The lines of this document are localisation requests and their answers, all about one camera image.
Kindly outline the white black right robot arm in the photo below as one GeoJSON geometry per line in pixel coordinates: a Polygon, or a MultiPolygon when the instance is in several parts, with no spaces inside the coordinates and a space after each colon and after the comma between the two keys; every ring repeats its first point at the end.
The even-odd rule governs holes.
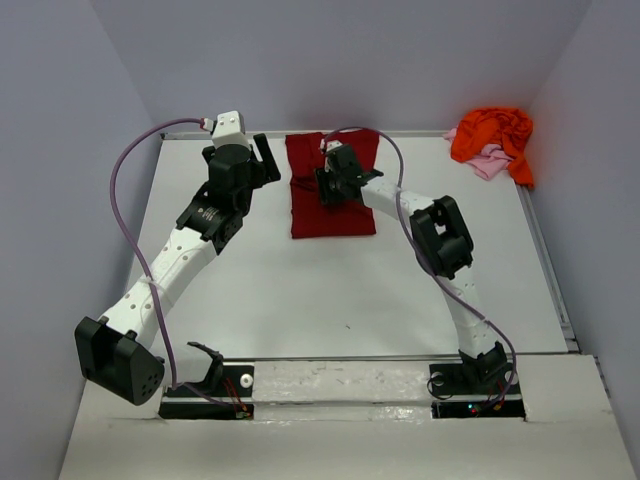
{"type": "Polygon", "coordinates": [[[472,272],[473,240],[456,201],[432,199],[401,187],[376,169],[366,170],[355,150],[339,141],[323,142],[324,165],[315,170],[325,206],[359,202],[397,220],[419,266],[438,285],[454,324],[461,375],[477,395],[496,404],[514,383],[514,351],[506,335],[479,311],[472,272]]]}

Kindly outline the dark red t-shirt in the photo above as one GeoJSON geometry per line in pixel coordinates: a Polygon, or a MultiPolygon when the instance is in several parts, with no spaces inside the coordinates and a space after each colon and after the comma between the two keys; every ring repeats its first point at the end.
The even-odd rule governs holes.
{"type": "Polygon", "coordinates": [[[285,139],[291,168],[291,235],[294,239],[370,236],[376,233],[373,212],[357,201],[321,204],[315,170],[324,166],[322,132],[288,135],[285,139]]]}

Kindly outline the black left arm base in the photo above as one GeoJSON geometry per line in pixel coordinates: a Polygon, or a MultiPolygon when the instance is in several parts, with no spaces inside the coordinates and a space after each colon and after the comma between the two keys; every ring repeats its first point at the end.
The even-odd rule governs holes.
{"type": "Polygon", "coordinates": [[[188,385],[165,389],[158,415],[165,420],[250,421],[255,410],[254,383],[254,363],[226,362],[212,389],[188,385]]]}

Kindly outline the pink t-shirt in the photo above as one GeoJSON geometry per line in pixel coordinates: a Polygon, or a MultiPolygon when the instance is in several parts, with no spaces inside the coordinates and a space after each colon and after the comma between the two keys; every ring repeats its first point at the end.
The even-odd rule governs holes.
{"type": "Polygon", "coordinates": [[[470,166],[485,181],[506,170],[514,160],[500,144],[488,142],[488,136],[476,129],[467,131],[454,127],[443,138],[449,142],[451,158],[470,166]]]}

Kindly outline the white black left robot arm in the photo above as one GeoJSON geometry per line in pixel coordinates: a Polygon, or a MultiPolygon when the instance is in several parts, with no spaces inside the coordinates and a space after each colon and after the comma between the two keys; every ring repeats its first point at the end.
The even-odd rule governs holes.
{"type": "Polygon", "coordinates": [[[210,396],[221,382],[223,356],[190,341],[167,345],[166,320],[189,284],[242,228],[252,194],[281,174],[265,134],[251,140],[215,139],[202,152],[208,179],[178,217],[168,240],[142,275],[99,319],[83,318],[74,338],[83,377],[139,406],[169,385],[210,396]]]}

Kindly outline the orange t-shirt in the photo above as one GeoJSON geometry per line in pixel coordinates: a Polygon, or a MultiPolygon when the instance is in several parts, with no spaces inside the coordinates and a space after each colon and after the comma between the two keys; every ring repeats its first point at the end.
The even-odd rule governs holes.
{"type": "Polygon", "coordinates": [[[529,115],[519,108],[483,107],[466,113],[456,126],[460,130],[476,129],[488,136],[487,141],[500,144],[514,160],[506,171],[519,186],[535,187],[533,173],[525,150],[534,130],[529,115]]]}

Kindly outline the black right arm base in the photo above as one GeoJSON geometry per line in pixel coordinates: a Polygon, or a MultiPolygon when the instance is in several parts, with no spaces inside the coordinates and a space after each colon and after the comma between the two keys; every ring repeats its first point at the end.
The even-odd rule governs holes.
{"type": "Polygon", "coordinates": [[[478,419],[526,417],[518,378],[514,377],[507,394],[503,393],[512,373],[508,363],[498,376],[488,383],[471,385],[460,363],[439,363],[429,366],[427,390],[432,397],[434,419],[478,419]]]}

